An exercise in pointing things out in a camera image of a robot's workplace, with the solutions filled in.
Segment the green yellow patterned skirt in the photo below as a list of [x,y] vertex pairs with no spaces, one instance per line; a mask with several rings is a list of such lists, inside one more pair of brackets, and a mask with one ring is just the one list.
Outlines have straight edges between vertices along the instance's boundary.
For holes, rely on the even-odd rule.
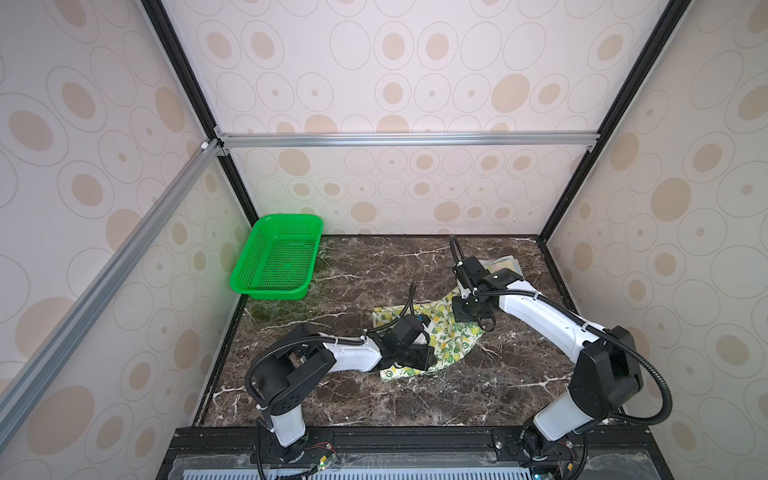
[[484,331],[477,323],[461,323],[455,320],[452,300],[461,299],[458,287],[443,298],[409,307],[407,313],[426,316],[430,324],[426,332],[430,337],[429,345],[434,348],[436,363],[428,370],[412,367],[392,366],[380,373],[383,382],[409,379],[419,375],[434,375],[441,370],[459,363],[466,357],[483,336]]

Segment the pastel floral skirt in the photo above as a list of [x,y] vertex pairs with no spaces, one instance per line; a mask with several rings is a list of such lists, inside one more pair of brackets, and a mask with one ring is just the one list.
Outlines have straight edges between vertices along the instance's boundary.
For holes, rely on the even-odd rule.
[[522,281],[524,279],[519,262],[512,255],[503,256],[495,260],[484,261],[483,265],[492,276],[503,280],[506,284]]

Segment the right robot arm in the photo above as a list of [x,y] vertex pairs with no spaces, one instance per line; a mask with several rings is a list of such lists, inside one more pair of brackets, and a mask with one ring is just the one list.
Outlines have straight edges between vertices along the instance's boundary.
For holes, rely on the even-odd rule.
[[454,255],[461,297],[453,302],[458,320],[494,326],[495,309],[542,334],[574,363],[565,393],[524,424],[521,442],[532,457],[572,431],[585,430],[611,414],[643,387],[634,340],[624,329],[605,330],[541,294],[514,270],[492,272],[474,256]]

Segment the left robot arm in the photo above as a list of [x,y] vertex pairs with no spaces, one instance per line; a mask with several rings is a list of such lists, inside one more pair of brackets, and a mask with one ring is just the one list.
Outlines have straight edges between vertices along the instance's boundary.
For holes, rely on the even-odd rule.
[[303,323],[252,360],[245,390],[278,444],[291,448],[306,435],[302,402],[328,374],[378,373],[391,367],[426,371],[434,366],[430,326],[428,316],[405,313],[359,337],[339,337]]

